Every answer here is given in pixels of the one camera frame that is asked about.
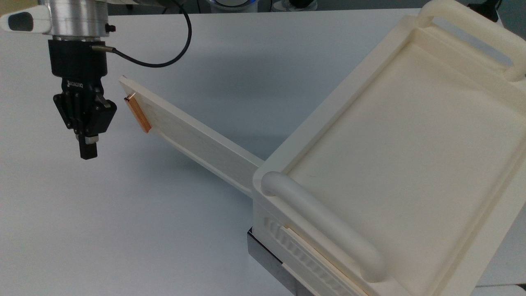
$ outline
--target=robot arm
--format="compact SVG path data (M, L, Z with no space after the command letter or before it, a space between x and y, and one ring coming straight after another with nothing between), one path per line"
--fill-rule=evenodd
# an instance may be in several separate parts
M162 6L156 0L39 0L37 6L0 18L6 31L53 37L48 41L51 70L62 78L62 92L53 101L66 127L74 131L83 159L97 157L98 136L117 110L104 98L100 82L108 73L107 51L93 49L112 48L100 40L115 31L108 24L108 3Z

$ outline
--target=metal base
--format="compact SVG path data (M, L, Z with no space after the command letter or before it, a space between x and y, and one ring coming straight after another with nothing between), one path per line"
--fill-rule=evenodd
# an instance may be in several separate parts
M248 253L293 295L314 296L304 285L283 268L283 262L254 237L252 228L247 232L247 245Z

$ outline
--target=tray handle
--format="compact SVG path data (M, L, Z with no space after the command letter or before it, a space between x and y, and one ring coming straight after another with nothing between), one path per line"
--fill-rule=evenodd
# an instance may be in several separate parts
M386 278L385 258L375 246L289 176L268 172L261 179L261 190L267 196L279 196L334 241L360 265L364 280L373 283Z
M417 16L417 26L428 27L435 16L449 21L507 55L513 65L504 71L506 80L517 82L524 79L526 74L526 41L524 39L455 0L432 0L425 4Z

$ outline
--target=white table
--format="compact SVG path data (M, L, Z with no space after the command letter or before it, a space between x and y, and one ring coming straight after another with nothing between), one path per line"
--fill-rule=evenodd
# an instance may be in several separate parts
M52 102L60 79L50 72L49 37L0 33L0 294L290 295L247 253L250 198L142 133L118 78L265 159L416 11L192 15L190 50L173 66L108 56L105 97L119 110L89 161ZM117 32L107 44L144 61L168 60L186 39L179 15L110 22ZM526 277L524 217L482 284Z

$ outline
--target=cream plastic tray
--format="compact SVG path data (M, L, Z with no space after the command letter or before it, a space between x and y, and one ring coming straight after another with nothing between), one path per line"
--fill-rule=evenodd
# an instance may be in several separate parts
M314 294L468 296L526 201L525 73L524 40L433 0L265 162L121 83L155 132L254 198L254 235Z

